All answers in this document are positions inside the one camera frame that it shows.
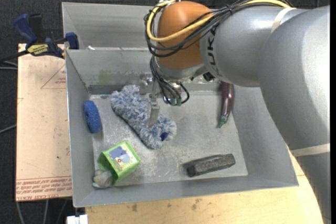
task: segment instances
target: green cube toy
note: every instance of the green cube toy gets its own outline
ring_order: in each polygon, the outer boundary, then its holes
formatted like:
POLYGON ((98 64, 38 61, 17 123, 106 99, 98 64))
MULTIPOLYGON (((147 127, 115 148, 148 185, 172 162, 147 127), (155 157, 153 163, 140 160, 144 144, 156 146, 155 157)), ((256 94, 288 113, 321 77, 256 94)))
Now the green cube toy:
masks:
POLYGON ((139 156, 128 141, 103 151, 97 160, 100 169, 111 171, 112 185, 134 172, 139 162, 139 156))

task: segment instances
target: yellow cable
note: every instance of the yellow cable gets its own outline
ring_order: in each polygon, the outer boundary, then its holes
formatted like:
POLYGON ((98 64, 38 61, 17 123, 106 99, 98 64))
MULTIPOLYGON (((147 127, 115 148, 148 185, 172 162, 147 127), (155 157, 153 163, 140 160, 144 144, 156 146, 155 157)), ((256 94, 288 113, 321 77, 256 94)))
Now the yellow cable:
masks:
MULTIPOLYGON (((194 24, 192 25, 189 25, 188 27, 186 28, 183 28, 182 30, 176 32, 176 33, 173 33, 169 36, 166 36, 166 37, 161 37, 161 38, 157 38, 157 37, 154 37, 151 33, 151 24, 152 24, 152 20, 154 18, 154 15, 156 14, 156 12, 158 12, 159 10, 159 7, 164 7, 166 5, 168 5, 169 3, 175 3, 176 1, 175 0, 169 0, 169 1, 165 1, 165 2, 162 2, 162 3, 159 3, 155 8, 153 8, 153 11, 150 13, 149 15, 149 18, 148 18, 148 21, 147 21, 147 26, 146 26, 146 31, 147 31, 147 35, 150 39, 152 39, 153 41, 156 41, 156 42, 165 42, 165 41, 169 41, 169 40, 172 40, 173 38, 176 38, 176 37, 179 37, 180 35, 183 35, 191 30, 194 30, 195 28, 203 25, 204 23, 206 23, 208 20, 210 20, 214 15, 211 14, 210 16, 202 19, 202 20, 199 20, 198 22, 195 22, 194 24)), ((283 8, 288 8, 290 7, 289 5, 287 5, 286 3, 280 1, 280 0, 251 0, 249 2, 246 2, 244 4, 241 4, 241 6, 243 5, 247 5, 247 4, 253 4, 253 3, 271 3, 271 4, 274 4, 274 5, 277 5, 277 6, 280 6, 280 7, 283 7, 283 8)))
POLYGON ((280 0, 251 0, 249 2, 246 2, 246 3, 242 4, 242 5, 252 4, 252 3, 271 3, 271 4, 275 4, 275 5, 283 7, 283 8, 292 8, 291 6, 287 5, 285 2, 282 2, 280 0))

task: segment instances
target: blue sponge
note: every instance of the blue sponge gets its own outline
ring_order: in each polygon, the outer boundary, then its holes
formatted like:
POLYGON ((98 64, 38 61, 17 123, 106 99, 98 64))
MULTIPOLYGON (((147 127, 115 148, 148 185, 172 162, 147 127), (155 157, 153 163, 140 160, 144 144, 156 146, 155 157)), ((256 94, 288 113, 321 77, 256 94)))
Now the blue sponge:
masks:
POLYGON ((86 101, 84 104, 84 111, 86 122, 91 133, 98 133, 101 131, 101 120, 99 111, 93 101, 86 101))
POLYGON ((135 85, 127 85, 120 92, 113 92, 111 106, 148 148, 158 149, 176 135, 176 123, 162 114, 153 126, 146 125, 149 118, 148 100, 140 95, 139 87, 135 85))

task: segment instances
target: cardboard box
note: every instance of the cardboard box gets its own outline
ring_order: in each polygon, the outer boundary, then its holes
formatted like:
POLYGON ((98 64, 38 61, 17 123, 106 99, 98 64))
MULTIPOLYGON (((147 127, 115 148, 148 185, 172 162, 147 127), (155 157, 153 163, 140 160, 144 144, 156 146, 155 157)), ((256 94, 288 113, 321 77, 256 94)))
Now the cardboard box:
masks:
POLYGON ((18 58, 16 201, 72 195, 65 61, 18 58))

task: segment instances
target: blue fuzzy sock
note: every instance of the blue fuzzy sock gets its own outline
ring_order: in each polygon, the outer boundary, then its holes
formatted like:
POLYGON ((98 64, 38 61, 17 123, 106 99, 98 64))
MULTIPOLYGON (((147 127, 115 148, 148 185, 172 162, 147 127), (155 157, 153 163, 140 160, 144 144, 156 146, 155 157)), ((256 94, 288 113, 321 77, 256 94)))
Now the blue fuzzy sock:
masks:
POLYGON ((135 85, 113 92, 111 106, 116 115, 127 121, 148 148, 158 149, 176 135, 175 122, 162 114, 153 126, 146 125, 149 118, 148 101, 140 95, 139 87, 135 85))

